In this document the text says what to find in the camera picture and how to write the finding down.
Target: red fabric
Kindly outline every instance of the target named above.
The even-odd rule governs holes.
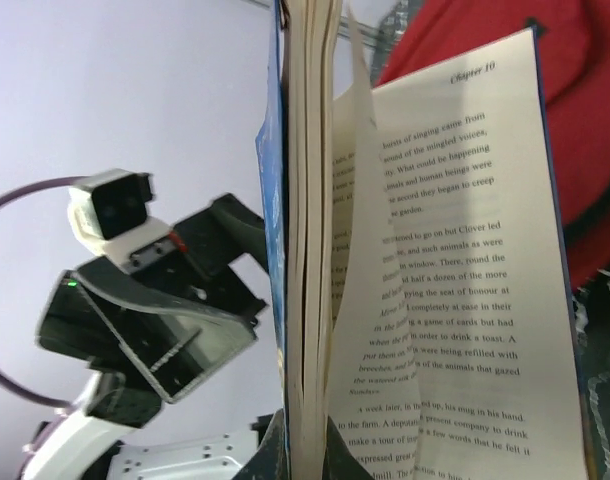
[[[465,53],[525,27],[538,40],[563,224],[610,183],[610,0],[427,0],[392,52],[380,83]],[[610,212],[568,246],[576,288],[610,262]]]

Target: cable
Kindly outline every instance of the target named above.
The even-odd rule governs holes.
[[[80,180],[84,177],[62,177],[62,178],[54,178],[51,180],[44,180],[41,182],[32,183],[29,185],[25,185],[24,187],[17,188],[11,192],[8,192],[4,195],[0,196],[0,209],[5,205],[9,205],[15,200],[19,198],[25,197],[32,193],[42,192],[44,190],[49,190],[52,188],[59,187],[67,187],[72,185],[75,181]],[[43,395],[39,395],[38,393],[34,393],[25,387],[19,385],[11,378],[7,377],[3,372],[0,371],[0,386],[5,390],[24,398],[33,403],[37,403],[39,405],[44,405],[46,407],[53,408],[67,408],[71,405],[71,402],[67,402],[65,400],[58,400],[55,398],[44,397]]]

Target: white wall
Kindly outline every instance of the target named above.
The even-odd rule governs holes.
[[[170,223],[224,192],[260,211],[254,137],[268,28],[268,12],[240,0],[0,0],[0,194],[122,167],[154,174],[152,214]],[[348,85],[348,53],[341,41],[337,90]],[[34,345],[57,276],[90,258],[69,231],[67,201],[46,192],[0,213],[0,367],[72,399],[89,371]],[[238,270],[269,299],[253,261]],[[219,434],[278,408],[269,310],[261,320],[252,349],[129,441]],[[21,446],[51,416],[0,389],[0,479],[12,478]]]

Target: camera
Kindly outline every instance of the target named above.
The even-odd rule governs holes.
[[[79,207],[81,228],[94,237],[112,240],[143,225],[149,217],[147,203],[154,198],[149,177],[113,169],[74,183],[70,196]]]

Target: open book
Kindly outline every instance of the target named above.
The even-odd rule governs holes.
[[[292,478],[328,415],[375,480],[589,478],[533,32],[372,91],[350,22],[332,101],[339,4],[287,2],[287,148],[259,147]]]

